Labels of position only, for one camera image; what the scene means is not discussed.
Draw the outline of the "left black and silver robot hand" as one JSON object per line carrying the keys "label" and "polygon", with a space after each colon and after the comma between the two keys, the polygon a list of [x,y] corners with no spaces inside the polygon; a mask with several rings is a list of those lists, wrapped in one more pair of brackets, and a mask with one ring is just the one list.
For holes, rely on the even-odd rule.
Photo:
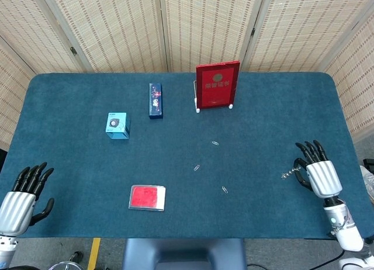
{"label": "left black and silver robot hand", "polygon": [[30,226],[45,219],[53,209],[54,198],[50,198],[42,212],[35,214],[34,209],[54,168],[46,169],[43,162],[34,167],[24,168],[1,204],[1,236],[19,237]]}

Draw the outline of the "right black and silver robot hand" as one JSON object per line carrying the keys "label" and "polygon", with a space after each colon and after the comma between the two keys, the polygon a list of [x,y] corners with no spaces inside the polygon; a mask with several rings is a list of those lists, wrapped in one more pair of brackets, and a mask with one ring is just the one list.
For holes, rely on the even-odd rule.
{"label": "right black and silver robot hand", "polygon": [[296,179],[301,186],[314,192],[320,199],[336,198],[342,191],[340,179],[334,164],[327,158],[323,146],[317,141],[295,143],[304,159],[294,161]]}

